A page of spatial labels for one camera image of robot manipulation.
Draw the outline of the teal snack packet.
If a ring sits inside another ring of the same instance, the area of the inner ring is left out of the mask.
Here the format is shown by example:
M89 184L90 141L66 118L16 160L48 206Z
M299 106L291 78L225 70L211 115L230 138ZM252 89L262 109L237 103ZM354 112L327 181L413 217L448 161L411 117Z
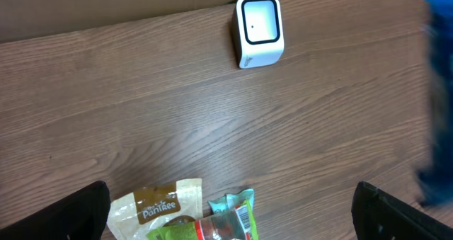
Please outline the teal snack packet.
M242 204L245 200L247 200L251 208L253 208L255 201L254 189L245 189L237 194L226 194L216 200L209 201L208 204L213 213L220 213Z

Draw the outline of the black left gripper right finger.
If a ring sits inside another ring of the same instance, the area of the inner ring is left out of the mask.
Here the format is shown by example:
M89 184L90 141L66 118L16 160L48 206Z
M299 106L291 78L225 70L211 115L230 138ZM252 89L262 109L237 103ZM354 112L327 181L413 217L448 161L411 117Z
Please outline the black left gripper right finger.
M358 240L452 240L452 228L361 181L352 200Z

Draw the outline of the blue snack packet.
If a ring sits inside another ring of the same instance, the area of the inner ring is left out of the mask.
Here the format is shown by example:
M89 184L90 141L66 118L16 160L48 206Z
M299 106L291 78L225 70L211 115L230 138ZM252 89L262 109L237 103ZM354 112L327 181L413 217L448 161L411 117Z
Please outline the blue snack packet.
M452 201L452 0L425 0L430 22L431 164L417 172L423 207Z

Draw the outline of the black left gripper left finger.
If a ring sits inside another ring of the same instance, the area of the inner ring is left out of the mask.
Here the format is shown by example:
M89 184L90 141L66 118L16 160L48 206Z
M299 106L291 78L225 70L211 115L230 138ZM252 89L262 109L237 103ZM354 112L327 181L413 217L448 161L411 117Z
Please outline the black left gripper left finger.
M99 240L110 211L110 191L96 181L1 230L2 239Z

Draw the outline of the beige nut snack bag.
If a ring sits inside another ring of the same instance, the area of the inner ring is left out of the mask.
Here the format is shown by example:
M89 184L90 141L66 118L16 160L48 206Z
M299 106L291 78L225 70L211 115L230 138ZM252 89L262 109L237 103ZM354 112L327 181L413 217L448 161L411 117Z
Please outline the beige nut snack bag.
M110 204L107 225L116 239L146 239L154 229L203 217L202 180L143 187Z

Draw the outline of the green candy packet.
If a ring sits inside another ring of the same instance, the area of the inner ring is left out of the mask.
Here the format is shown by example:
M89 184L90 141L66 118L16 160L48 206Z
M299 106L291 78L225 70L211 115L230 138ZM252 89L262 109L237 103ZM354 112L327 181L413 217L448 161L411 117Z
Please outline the green candy packet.
M225 212L194 222L154 229L148 240L259 240L248 200Z

